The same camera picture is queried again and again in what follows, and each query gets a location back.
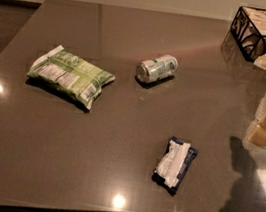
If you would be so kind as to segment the silver green 7up can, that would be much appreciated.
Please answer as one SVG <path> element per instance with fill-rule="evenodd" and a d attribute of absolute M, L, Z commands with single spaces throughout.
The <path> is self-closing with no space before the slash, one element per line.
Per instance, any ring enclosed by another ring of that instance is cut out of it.
<path fill-rule="evenodd" d="M 163 55 L 153 60 L 142 61 L 136 67 L 136 76 L 139 82 L 148 84 L 173 76 L 177 68 L 178 62 L 174 56 Z"/>

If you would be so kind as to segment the green white chip bag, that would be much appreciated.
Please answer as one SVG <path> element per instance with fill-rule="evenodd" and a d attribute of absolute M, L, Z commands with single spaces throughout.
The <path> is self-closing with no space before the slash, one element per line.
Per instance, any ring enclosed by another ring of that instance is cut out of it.
<path fill-rule="evenodd" d="M 62 45 L 35 60 L 27 75 L 52 85 L 88 111 L 103 86 L 115 80 L 114 74 L 69 53 Z"/>

